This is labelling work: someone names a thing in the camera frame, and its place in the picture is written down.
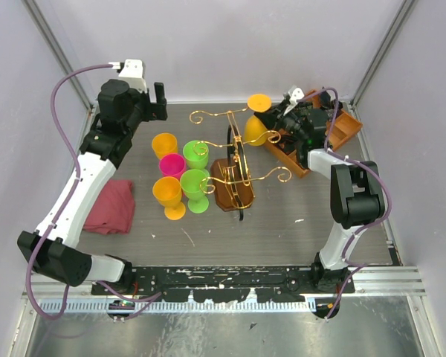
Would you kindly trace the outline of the gold wire glass rack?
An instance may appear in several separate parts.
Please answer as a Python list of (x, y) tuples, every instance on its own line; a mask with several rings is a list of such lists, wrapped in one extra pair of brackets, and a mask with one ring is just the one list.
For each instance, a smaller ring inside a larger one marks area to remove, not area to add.
[(254, 144), (258, 140), (263, 139), (271, 144), (277, 144), (281, 140), (282, 136), (279, 132), (271, 130), (263, 130), (256, 138), (246, 141), (243, 139), (243, 135), (239, 130), (238, 123), (235, 119), (235, 114), (239, 113), (239, 110), (228, 110), (222, 113), (210, 113), (203, 110), (196, 110), (189, 115), (191, 123), (199, 125), (203, 122), (204, 116), (221, 117), (225, 116), (228, 120), (227, 129), (227, 143), (215, 144), (210, 141), (197, 141), (193, 145), (193, 152), (196, 155), (203, 156), (209, 152), (209, 149), (203, 148), (204, 145), (225, 148), (227, 150), (227, 158), (225, 164), (219, 165), (220, 176), (210, 175), (200, 183), (200, 189), (205, 194), (216, 194), (217, 185), (221, 184), (227, 191), (228, 198), (233, 210), (239, 212), (239, 221), (242, 221), (245, 217), (244, 210), (248, 209), (252, 203), (245, 203), (242, 198), (242, 193), (248, 190), (250, 193), (254, 193), (252, 183), (254, 181), (261, 181), (269, 177), (272, 173), (280, 171), (277, 175), (277, 179), (286, 183), (292, 177), (291, 171), (287, 167), (278, 166), (271, 169), (267, 174), (259, 178), (252, 178), (251, 171), (248, 165), (247, 156), (245, 154), (245, 146), (247, 144)]

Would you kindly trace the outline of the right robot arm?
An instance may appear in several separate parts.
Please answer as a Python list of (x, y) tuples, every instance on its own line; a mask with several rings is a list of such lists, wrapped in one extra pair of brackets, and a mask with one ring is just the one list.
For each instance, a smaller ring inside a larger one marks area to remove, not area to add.
[(288, 101), (272, 106), (256, 117), (265, 128), (281, 134), (285, 145), (304, 170), (330, 181), (329, 207), (334, 224), (323, 248), (311, 264), (309, 280), (314, 289), (327, 293), (349, 275), (349, 257), (361, 234), (386, 219), (389, 195), (373, 161), (356, 161), (338, 155), (332, 131), (341, 115), (339, 105), (315, 107)]

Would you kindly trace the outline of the green wine glass back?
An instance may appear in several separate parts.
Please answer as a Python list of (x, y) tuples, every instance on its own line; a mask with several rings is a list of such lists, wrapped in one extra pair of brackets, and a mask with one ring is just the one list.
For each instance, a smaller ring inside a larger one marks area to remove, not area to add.
[(189, 141), (184, 145), (183, 157), (189, 169), (206, 169), (209, 161), (208, 146), (203, 141)]

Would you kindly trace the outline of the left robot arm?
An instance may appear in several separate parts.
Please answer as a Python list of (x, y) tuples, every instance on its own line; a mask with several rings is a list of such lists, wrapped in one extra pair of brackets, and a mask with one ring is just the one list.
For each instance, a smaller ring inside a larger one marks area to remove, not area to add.
[(109, 255), (96, 256), (76, 249), (84, 223), (101, 190), (132, 147), (138, 126), (166, 120), (164, 84), (154, 84), (156, 101), (123, 80), (109, 80), (98, 94), (99, 113), (80, 146), (79, 173), (73, 174), (50, 213), (34, 232), (20, 233), (17, 244), (34, 273), (65, 285), (104, 281), (118, 295), (130, 292), (132, 264)]

